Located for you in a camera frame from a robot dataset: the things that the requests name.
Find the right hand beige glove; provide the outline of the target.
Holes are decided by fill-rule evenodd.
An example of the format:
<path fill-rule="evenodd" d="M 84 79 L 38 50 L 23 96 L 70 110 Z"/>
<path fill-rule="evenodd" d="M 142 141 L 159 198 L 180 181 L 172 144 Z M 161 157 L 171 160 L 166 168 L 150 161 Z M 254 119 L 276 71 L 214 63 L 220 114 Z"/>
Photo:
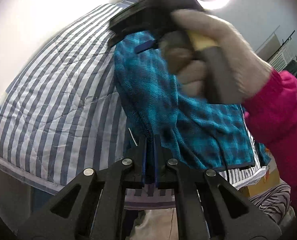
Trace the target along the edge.
<path fill-rule="evenodd" d="M 176 10 L 179 27 L 160 41 L 168 70 L 189 97 L 241 104 L 259 92 L 273 72 L 232 24 L 195 10 Z"/>

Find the pink right sleeve forearm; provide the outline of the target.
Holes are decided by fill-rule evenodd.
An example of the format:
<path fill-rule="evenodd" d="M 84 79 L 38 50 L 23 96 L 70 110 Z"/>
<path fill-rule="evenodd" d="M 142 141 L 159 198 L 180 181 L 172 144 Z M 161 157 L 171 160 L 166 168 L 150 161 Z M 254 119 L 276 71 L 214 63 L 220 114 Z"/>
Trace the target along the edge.
<path fill-rule="evenodd" d="M 287 71 L 273 71 L 243 106 L 248 129 L 270 150 L 281 179 L 290 185 L 297 213 L 297 79 Z"/>

